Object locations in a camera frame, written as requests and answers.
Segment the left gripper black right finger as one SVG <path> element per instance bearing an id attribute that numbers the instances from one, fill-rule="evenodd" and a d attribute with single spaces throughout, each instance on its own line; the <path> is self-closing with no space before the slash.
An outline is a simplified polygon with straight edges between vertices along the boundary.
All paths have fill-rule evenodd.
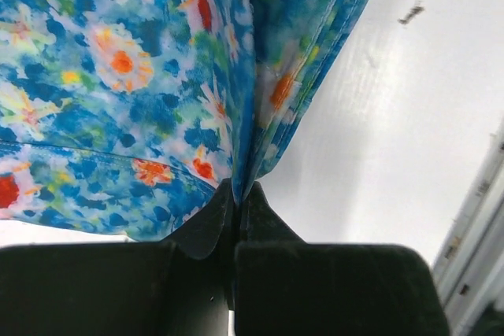
<path id="1" fill-rule="evenodd" d="M 243 202 L 235 249 L 237 335 L 447 335 L 430 268 L 413 249 L 310 244 L 259 183 Z"/>

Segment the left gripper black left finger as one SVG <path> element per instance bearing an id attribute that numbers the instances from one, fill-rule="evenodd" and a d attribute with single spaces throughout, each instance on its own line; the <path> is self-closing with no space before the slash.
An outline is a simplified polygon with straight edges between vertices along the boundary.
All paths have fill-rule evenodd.
<path id="1" fill-rule="evenodd" d="M 219 242 L 233 209 L 225 180 L 159 242 L 2 249 L 2 334 L 226 335 Z"/>

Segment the blue floral skirt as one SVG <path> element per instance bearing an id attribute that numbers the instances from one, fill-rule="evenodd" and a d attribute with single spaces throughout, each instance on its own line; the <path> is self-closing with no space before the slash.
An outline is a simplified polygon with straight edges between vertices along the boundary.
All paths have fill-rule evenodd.
<path id="1" fill-rule="evenodd" d="M 368 0 L 1 0 L 1 217 L 158 241 L 270 173 Z"/>

